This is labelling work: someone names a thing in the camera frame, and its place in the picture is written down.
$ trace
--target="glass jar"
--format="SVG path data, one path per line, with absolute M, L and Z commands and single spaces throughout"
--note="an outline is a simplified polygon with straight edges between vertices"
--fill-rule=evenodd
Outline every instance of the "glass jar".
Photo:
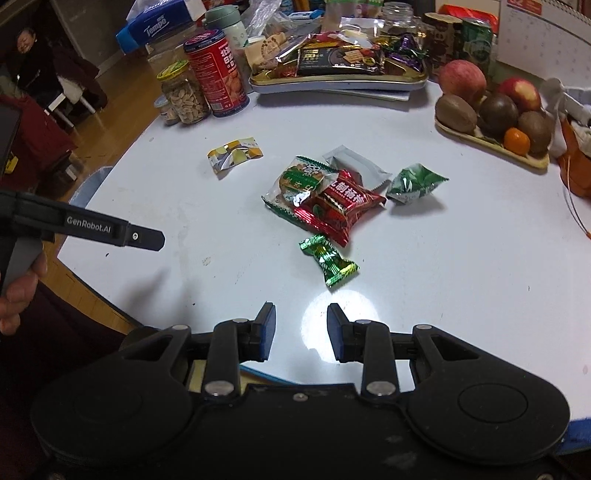
M 166 67 L 158 74 L 162 93 L 184 124 L 196 124 L 207 117 L 211 110 L 195 75 L 189 70 L 189 62 L 182 60 Z
M 167 127 L 180 122 L 177 112 L 174 111 L 173 106 L 164 95 L 160 95 L 156 98 L 154 108 L 157 108 L 160 111 L 160 118 Z
M 413 18 L 413 8 L 402 2 L 387 2 L 382 7 L 384 19 L 383 32 L 388 35 L 402 35 L 414 33 L 416 25 Z

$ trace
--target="human hand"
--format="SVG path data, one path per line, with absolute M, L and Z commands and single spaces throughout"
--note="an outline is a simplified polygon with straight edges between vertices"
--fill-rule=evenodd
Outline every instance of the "human hand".
M 0 297 L 0 333 L 14 335 L 21 325 L 20 313 L 31 303 L 37 283 L 47 275 L 47 257 L 41 252 L 31 268 L 12 282 L 6 296 Z

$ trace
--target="metal tray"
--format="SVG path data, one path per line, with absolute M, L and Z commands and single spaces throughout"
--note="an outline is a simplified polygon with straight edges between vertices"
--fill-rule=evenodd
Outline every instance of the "metal tray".
M 392 63 L 393 75 L 315 75 L 309 77 L 276 78 L 277 71 L 266 70 L 250 78 L 252 89 L 258 93 L 299 92 L 304 90 L 419 90 L 429 78 L 424 65 L 423 73 Z
M 405 90 L 317 90 L 318 92 L 336 93 L 337 95 L 353 95 L 356 97 L 373 98 L 375 100 L 386 100 L 388 102 L 408 102 L 410 92 Z

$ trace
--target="candy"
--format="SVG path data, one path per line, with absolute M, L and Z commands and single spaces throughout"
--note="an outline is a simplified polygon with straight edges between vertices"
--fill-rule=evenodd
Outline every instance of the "candy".
M 240 163 L 244 163 L 246 160 L 261 158 L 262 151 L 256 140 L 250 137 L 234 140 L 215 150 L 211 150 L 207 154 L 207 157 L 209 158 L 209 163 L 212 165 L 213 171 L 220 173 L 222 170 L 232 168 Z
M 420 163 L 415 163 L 396 175 L 386 192 L 386 197 L 396 202 L 409 204 L 431 193 L 437 186 L 449 179 L 438 175 Z
M 340 256 L 324 235 L 312 236 L 300 243 L 306 255 L 312 255 L 324 272 L 324 283 L 332 287 L 341 280 L 355 273 L 359 267 L 351 260 Z
M 391 40 L 392 37 L 381 37 L 379 44 L 386 52 L 386 57 L 406 65 L 413 70 L 423 72 L 423 60 L 427 55 L 426 50 L 422 50 L 417 45 L 412 33 L 403 33 L 400 38 Z
M 294 208 L 312 195 L 324 190 L 339 175 L 338 170 L 307 157 L 296 157 L 284 170 L 262 200 L 276 214 L 295 223 L 301 223 Z
M 294 208 L 294 214 L 345 247 L 351 227 L 357 220 L 371 207 L 385 201 L 381 195 L 357 185 L 349 172 L 340 170 L 333 183 L 301 202 Z

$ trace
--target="red candy wrapper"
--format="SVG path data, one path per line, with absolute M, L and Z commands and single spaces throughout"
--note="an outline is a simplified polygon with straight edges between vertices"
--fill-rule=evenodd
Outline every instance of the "red candy wrapper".
M 385 202 L 386 198 L 356 184 L 349 172 L 339 170 L 333 183 L 307 198 L 293 212 L 302 222 L 345 247 L 355 222 L 371 207 Z

